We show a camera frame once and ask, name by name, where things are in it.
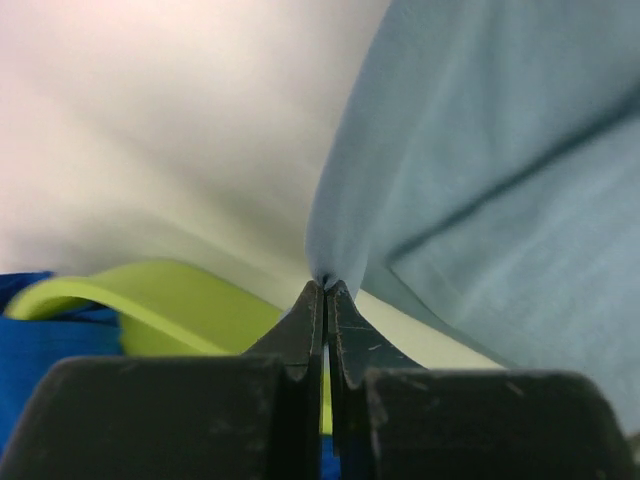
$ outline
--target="light blue cloth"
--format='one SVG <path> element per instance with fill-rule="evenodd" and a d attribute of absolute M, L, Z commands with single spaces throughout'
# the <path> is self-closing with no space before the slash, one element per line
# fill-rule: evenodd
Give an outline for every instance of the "light blue cloth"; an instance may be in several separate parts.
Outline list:
<path fill-rule="evenodd" d="M 640 431 L 640 2 L 396 0 L 314 201 L 314 278 Z"/>

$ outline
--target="lime green object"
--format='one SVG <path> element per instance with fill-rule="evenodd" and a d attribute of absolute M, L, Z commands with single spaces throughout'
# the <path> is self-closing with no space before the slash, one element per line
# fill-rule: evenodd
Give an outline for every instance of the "lime green object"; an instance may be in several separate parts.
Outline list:
<path fill-rule="evenodd" d="M 89 277 L 54 277 L 23 290 L 5 313 L 41 320 L 86 301 L 119 313 L 128 355 L 239 354 L 281 313 L 204 270 L 172 260 L 132 263 Z M 331 431 L 329 398 L 325 378 L 326 433 Z"/>

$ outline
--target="scratch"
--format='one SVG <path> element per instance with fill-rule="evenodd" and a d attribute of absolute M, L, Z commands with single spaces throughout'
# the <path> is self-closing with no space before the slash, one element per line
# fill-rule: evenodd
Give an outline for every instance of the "scratch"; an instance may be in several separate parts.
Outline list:
<path fill-rule="evenodd" d="M 513 383 L 507 382 L 505 384 L 509 390 L 518 395 L 519 397 L 524 397 L 524 392 L 519 387 L 516 387 Z"/>
<path fill-rule="evenodd" d="M 434 398 L 433 400 L 431 400 L 429 402 L 428 405 L 426 405 L 424 407 L 424 411 L 428 412 L 429 410 L 433 410 L 434 408 L 437 408 L 440 405 L 440 399 L 439 398 Z"/>
<path fill-rule="evenodd" d="M 409 377 L 406 376 L 398 376 L 398 380 L 406 383 L 407 385 L 411 385 L 413 388 L 417 388 L 418 390 L 422 390 L 423 392 L 428 392 L 429 391 L 429 387 L 426 386 L 423 383 L 417 382 L 415 380 L 412 380 Z"/>
<path fill-rule="evenodd" d="M 372 327 L 352 327 L 352 326 L 340 326 L 340 330 L 373 330 Z"/>
<path fill-rule="evenodd" d="M 136 368 L 138 368 L 138 365 L 136 363 L 130 363 L 129 365 L 125 365 L 124 367 L 120 368 L 118 370 L 118 375 L 129 373 L 135 370 Z"/>
<path fill-rule="evenodd" d="M 377 390 L 370 389 L 367 392 L 367 403 L 369 404 L 369 418 L 371 420 L 371 426 L 374 429 L 382 427 L 389 421 L 389 415 L 387 414 L 384 404 Z"/>

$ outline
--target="white surface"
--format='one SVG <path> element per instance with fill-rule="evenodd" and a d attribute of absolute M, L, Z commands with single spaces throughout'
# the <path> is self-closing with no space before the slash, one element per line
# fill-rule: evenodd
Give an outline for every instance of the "white surface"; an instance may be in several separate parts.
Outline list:
<path fill-rule="evenodd" d="M 0 3 L 0 271 L 186 260 L 274 305 L 388 0 Z M 491 366 L 361 294 L 431 367 Z"/>

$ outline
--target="light blue fabric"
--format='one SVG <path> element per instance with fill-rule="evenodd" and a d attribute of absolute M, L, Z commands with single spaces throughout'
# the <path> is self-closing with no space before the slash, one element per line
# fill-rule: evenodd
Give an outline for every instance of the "light blue fabric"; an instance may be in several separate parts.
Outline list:
<path fill-rule="evenodd" d="M 396 0 L 307 229 L 362 286 L 640 431 L 640 2 Z"/>

